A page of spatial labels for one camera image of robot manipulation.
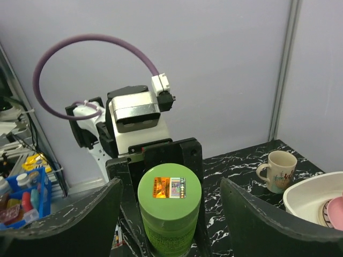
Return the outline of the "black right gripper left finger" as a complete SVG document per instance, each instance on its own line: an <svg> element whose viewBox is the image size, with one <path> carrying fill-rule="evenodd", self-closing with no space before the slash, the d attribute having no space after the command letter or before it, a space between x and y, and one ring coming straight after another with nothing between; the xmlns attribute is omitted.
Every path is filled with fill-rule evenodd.
<svg viewBox="0 0 343 257"><path fill-rule="evenodd" d="M114 178L53 214L1 231L1 256L110 256L122 193Z"/></svg>

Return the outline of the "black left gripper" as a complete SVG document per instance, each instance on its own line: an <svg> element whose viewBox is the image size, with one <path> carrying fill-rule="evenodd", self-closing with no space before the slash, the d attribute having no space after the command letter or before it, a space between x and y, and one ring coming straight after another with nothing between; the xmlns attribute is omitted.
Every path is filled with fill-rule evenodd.
<svg viewBox="0 0 343 257"><path fill-rule="evenodd" d="M163 163L176 163L192 170L200 181L202 196L198 220L194 235L195 243L201 256L211 257L211 242L207 230L204 190L203 190L203 155L202 146L195 138L178 141L164 139L130 146L127 154L106 162L106 172L110 179L118 176L123 182L120 219L124 239L135 256L150 256L139 204L130 172L141 178L144 172Z"/></svg>

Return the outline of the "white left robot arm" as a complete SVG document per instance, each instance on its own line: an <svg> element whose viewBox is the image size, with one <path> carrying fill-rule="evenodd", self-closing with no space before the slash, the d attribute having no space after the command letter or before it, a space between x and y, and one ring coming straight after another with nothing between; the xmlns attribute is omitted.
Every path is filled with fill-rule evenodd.
<svg viewBox="0 0 343 257"><path fill-rule="evenodd" d="M152 256L152 245L146 233L141 231L143 220L138 206L138 183L149 168L168 162L185 165L202 181L202 146L195 138L163 139L129 147L128 154L119 156L116 141L107 129L105 108L99 97L91 99L88 105L74 103L66 107L66 113L82 117L96 113L97 107L102 114L91 119L70 121L73 135L78 145L93 155L106 179L117 177L124 183L118 226L133 254Z"/></svg>

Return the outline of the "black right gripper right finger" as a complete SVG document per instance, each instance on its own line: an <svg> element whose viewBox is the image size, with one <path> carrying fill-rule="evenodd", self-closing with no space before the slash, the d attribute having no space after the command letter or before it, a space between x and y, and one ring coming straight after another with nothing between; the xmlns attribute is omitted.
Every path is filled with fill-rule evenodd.
<svg viewBox="0 0 343 257"><path fill-rule="evenodd" d="M220 195L235 256L342 256L342 231L291 215L228 178Z"/></svg>

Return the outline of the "green pill bottle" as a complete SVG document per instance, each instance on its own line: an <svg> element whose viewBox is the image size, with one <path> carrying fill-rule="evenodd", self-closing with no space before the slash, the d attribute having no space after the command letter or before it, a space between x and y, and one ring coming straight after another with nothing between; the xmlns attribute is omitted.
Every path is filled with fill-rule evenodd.
<svg viewBox="0 0 343 257"><path fill-rule="evenodd" d="M153 256L187 256L195 234L198 215L179 221L151 221L142 215Z"/></svg>

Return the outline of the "green bottle cap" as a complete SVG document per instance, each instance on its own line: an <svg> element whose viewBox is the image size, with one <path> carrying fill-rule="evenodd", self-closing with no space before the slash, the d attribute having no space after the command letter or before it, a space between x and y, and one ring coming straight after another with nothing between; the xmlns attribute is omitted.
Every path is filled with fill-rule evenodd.
<svg viewBox="0 0 343 257"><path fill-rule="evenodd" d="M153 221L181 221L197 215L202 187L189 168L160 164L147 171L138 185L142 215Z"/></svg>

